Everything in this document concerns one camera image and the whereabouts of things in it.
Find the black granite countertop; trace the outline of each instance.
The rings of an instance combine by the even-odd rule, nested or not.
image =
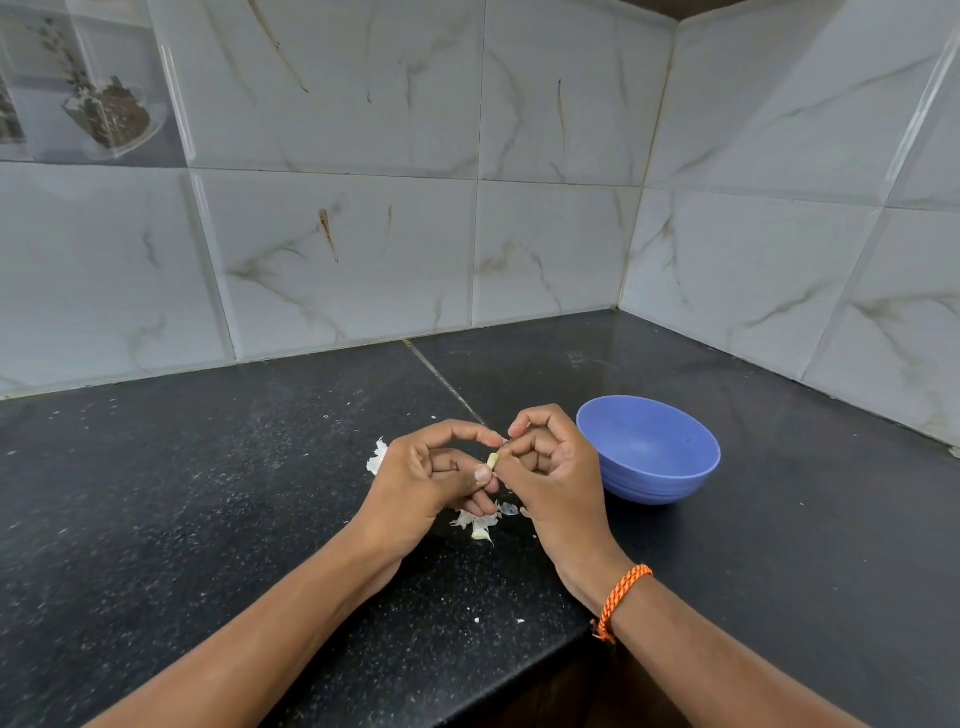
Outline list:
[[[79,725],[199,643],[357,510],[378,437],[636,394],[723,462],[615,535],[709,619],[876,726],[960,724],[960,461],[624,313],[0,402],[0,715]],[[441,517],[267,725],[432,726],[589,639],[533,538]]]

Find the white wall tile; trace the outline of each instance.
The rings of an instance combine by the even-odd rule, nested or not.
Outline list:
[[[238,357],[469,326],[476,182],[220,170],[194,180]]]
[[[879,210],[644,190],[620,306],[800,378]]]
[[[960,445],[960,215],[884,211],[804,382]]]
[[[960,33],[955,37],[960,41]],[[888,205],[960,211],[960,62],[954,57]]]
[[[882,204],[956,0],[754,0],[681,24],[646,186]]]
[[[473,323],[616,305],[639,193],[480,182]]]
[[[150,8],[191,166],[476,177],[483,0]]]
[[[488,0],[481,177],[641,184],[676,26],[619,2]]]
[[[0,220],[0,396],[228,359],[186,172],[0,164]]]

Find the bowl rim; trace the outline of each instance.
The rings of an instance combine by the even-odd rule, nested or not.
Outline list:
[[[584,402],[582,405],[580,405],[580,409],[577,410],[577,429],[580,430],[580,434],[584,435],[585,438],[587,437],[587,435],[584,434],[583,429],[580,427],[580,416],[584,413],[584,410],[585,410],[587,407],[589,407],[591,404],[594,404],[595,402],[598,402],[598,401],[600,401],[600,400],[640,400],[640,401],[652,402],[653,404],[656,404],[657,406],[660,406],[660,407],[664,407],[664,408],[666,408],[666,409],[672,409],[674,412],[679,412],[679,413],[680,413],[681,415],[683,415],[684,417],[688,418],[689,420],[692,420],[692,421],[695,422],[697,425],[699,425],[700,427],[702,427],[703,430],[704,430],[704,432],[705,432],[707,435],[710,436],[710,440],[713,441],[713,444],[714,444],[714,445],[716,446],[716,448],[717,448],[717,457],[716,457],[716,460],[715,460],[715,461],[713,462],[713,464],[712,464],[709,468],[707,468],[706,470],[704,470],[704,471],[702,471],[702,472],[700,472],[700,473],[693,473],[693,474],[690,474],[690,475],[666,475],[666,474],[660,474],[660,473],[652,473],[652,472],[650,472],[650,471],[642,471],[642,470],[638,470],[637,468],[634,468],[634,467],[632,467],[632,466],[625,465],[624,463],[621,463],[621,462],[620,462],[619,460],[617,460],[616,458],[610,457],[610,456],[607,455],[605,452],[601,452],[598,447],[596,447],[593,443],[590,443],[590,444],[593,446],[593,448],[597,451],[597,454],[603,455],[605,458],[607,458],[608,460],[610,460],[610,461],[611,461],[612,463],[614,463],[615,465],[618,465],[618,466],[620,466],[621,468],[626,468],[626,469],[627,469],[628,471],[630,471],[631,473],[637,473],[637,474],[639,474],[639,475],[650,475],[650,476],[652,476],[652,477],[659,477],[659,478],[663,478],[663,479],[665,479],[665,480],[692,480],[693,478],[697,478],[697,477],[707,477],[709,474],[711,474],[713,471],[715,471],[715,470],[717,469],[717,466],[720,465],[720,460],[721,460],[721,458],[723,457],[723,451],[720,449],[720,443],[717,442],[716,436],[715,436],[712,432],[710,432],[709,427],[707,427],[706,425],[704,425],[702,422],[700,422],[700,421],[699,421],[697,418],[695,418],[693,415],[687,414],[687,413],[684,412],[682,409],[678,409],[677,407],[674,407],[674,406],[672,406],[672,405],[670,405],[670,404],[666,404],[666,403],[661,402],[661,401],[658,401],[658,400],[651,400],[651,399],[649,399],[649,398],[647,398],[647,397],[637,397],[637,396],[635,396],[635,395],[604,395],[603,397],[594,397],[592,400],[589,400],[589,401]]]

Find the left hand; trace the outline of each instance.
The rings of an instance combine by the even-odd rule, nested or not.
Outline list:
[[[392,568],[423,539],[444,508],[476,514],[494,512],[490,497],[498,482],[479,460],[445,446],[453,440],[473,440],[500,448],[504,440],[476,423],[447,420],[394,440],[373,480],[367,499],[350,526],[371,539]]]

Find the plastic bowl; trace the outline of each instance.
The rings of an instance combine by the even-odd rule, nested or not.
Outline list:
[[[662,402],[600,397],[580,408],[577,426],[600,453],[607,490],[635,502],[687,497],[720,464],[720,445],[710,431]]]

